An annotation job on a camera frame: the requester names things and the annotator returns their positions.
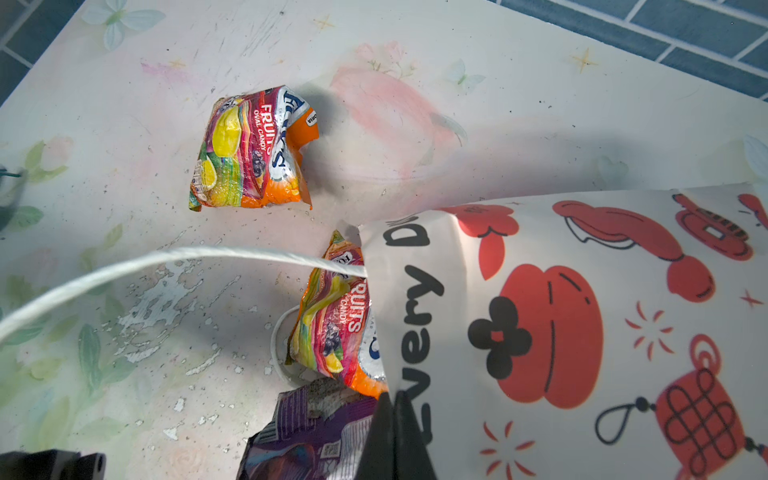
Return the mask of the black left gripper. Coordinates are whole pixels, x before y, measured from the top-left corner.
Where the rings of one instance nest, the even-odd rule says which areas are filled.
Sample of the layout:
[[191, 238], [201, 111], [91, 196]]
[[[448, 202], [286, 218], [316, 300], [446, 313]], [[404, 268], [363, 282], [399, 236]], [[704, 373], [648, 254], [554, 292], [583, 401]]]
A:
[[1, 480], [99, 480], [105, 477], [106, 466], [103, 453], [12, 451], [1, 455]]

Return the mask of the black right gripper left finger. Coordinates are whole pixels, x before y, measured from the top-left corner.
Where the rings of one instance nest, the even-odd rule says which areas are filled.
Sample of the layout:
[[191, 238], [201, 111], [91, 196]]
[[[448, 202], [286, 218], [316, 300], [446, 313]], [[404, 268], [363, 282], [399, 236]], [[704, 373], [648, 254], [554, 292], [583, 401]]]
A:
[[382, 393], [371, 418], [370, 429], [358, 463], [356, 480], [395, 478], [393, 405]]

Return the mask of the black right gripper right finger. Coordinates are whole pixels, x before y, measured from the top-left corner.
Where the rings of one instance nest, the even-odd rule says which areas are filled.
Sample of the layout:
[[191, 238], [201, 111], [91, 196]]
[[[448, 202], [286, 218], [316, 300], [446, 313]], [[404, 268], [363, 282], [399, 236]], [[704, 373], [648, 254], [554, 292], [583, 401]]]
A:
[[398, 392], [394, 404], [394, 478], [437, 479], [406, 392]]

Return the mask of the purple snack packet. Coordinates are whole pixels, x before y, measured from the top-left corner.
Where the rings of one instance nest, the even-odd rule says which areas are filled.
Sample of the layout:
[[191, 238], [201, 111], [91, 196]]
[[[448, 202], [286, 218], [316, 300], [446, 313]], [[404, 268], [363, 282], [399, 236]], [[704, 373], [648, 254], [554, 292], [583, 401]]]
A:
[[323, 377], [283, 392], [249, 438], [239, 479], [353, 479], [378, 400]]

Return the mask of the red white paper bag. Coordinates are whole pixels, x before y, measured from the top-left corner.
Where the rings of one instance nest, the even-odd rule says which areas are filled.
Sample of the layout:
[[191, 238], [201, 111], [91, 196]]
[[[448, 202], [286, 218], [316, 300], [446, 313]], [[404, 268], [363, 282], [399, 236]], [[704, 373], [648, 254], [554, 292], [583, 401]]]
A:
[[[217, 246], [362, 249], [332, 355], [382, 363], [445, 479], [763, 479], [767, 184], [560, 193], [344, 181], [312, 205], [190, 211], [186, 184], [30, 187], [1, 236], [1, 312], [109, 264]], [[293, 388], [283, 345], [311, 270], [156, 262], [1, 345], [1, 449], [101, 452], [110, 479], [234, 479]]]

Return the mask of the orange fruit candy packet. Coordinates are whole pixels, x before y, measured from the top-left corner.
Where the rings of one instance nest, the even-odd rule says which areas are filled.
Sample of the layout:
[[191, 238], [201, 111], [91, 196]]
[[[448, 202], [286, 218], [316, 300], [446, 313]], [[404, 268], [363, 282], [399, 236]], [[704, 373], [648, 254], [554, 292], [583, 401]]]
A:
[[316, 111], [286, 86], [219, 99], [193, 169], [188, 208], [311, 205], [302, 149], [318, 138]]

